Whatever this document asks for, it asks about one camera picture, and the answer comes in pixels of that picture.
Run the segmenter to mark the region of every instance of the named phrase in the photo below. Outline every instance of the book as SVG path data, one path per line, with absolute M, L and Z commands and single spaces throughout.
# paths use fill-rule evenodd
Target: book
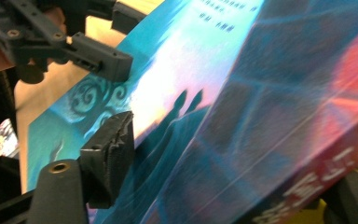
M 132 110 L 136 156 L 95 223 L 282 223 L 358 163 L 358 1 L 167 0 L 30 126 L 29 188 Z

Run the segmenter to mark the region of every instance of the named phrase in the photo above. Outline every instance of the black clamp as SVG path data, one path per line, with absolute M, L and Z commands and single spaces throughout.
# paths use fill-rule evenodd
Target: black clamp
M 48 71 L 48 59 L 56 63 L 72 61 L 97 76 L 114 82 L 124 82 L 128 79 L 131 69 L 130 55 L 85 37 L 82 33 L 75 34 L 72 44 L 68 44 L 67 35 L 39 10 L 61 7 L 64 12 L 75 15 L 74 9 L 78 7 L 76 17 L 67 17 L 66 24 L 70 30 L 68 33 L 71 34 L 74 27 L 84 30 L 87 15 L 112 18 L 115 2 L 0 1 L 0 48 L 8 59 L 17 65 L 21 79 L 28 83 L 43 80 L 43 73 Z M 79 17 L 83 18 L 82 21 L 74 21 L 74 18 Z
M 0 223 L 89 223 L 86 203 L 115 203 L 134 154 L 132 113 L 114 115 L 81 148 L 78 160 L 48 164 L 35 190 L 0 204 Z

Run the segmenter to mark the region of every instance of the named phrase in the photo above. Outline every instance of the black mechanical arm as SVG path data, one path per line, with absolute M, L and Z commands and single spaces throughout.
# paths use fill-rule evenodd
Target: black mechanical arm
M 67 35 L 43 12 L 60 7 L 65 15 Z M 116 0 L 0 0 L 0 48 L 16 64 L 25 82 L 38 83 L 48 71 L 48 59 L 55 63 L 72 61 L 97 76 L 113 82 L 129 77 L 132 57 L 86 37 L 88 15 L 102 19 L 117 18 L 116 27 L 127 33 L 145 17 Z

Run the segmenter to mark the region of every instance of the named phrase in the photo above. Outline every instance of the black bracket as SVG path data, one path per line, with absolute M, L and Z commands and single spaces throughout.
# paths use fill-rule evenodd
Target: black bracket
M 113 10 L 114 3 L 112 1 L 57 1 L 57 3 L 39 1 L 36 4 L 41 8 L 58 5 L 64 10 L 76 8 L 74 4 L 78 4 L 84 7 L 80 10 L 84 18 L 86 13 L 105 18 L 111 17 L 113 12 L 107 11 Z M 106 11 L 103 6 L 110 6 L 111 9 Z M 75 34 L 72 44 L 68 44 L 67 35 L 28 0 L 0 1 L 0 48 L 8 59 L 18 66 L 21 79 L 28 83 L 43 80 L 43 73 L 48 71 L 48 59 L 56 63 L 67 63 L 70 60 L 97 76 L 114 82 L 126 81 L 132 64 L 130 55 L 81 33 Z
M 127 35 L 146 15 L 120 2 L 113 7 L 112 29 Z
M 326 224 L 358 224 L 358 166 L 322 195 Z

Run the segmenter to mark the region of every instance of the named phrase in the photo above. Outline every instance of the wooden surface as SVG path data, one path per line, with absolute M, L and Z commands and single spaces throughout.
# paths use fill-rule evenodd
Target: wooden surface
M 150 13 L 163 0 L 121 0 L 144 14 Z M 86 35 L 104 44 L 117 46 L 125 37 L 122 33 L 110 29 L 111 22 L 97 18 L 87 18 Z M 28 126 L 54 102 L 71 89 L 88 72 L 71 63 L 51 64 L 45 80 L 36 85 L 19 82 L 15 88 L 17 122 L 20 142 L 21 185 L 25 192 L 27 179 Z

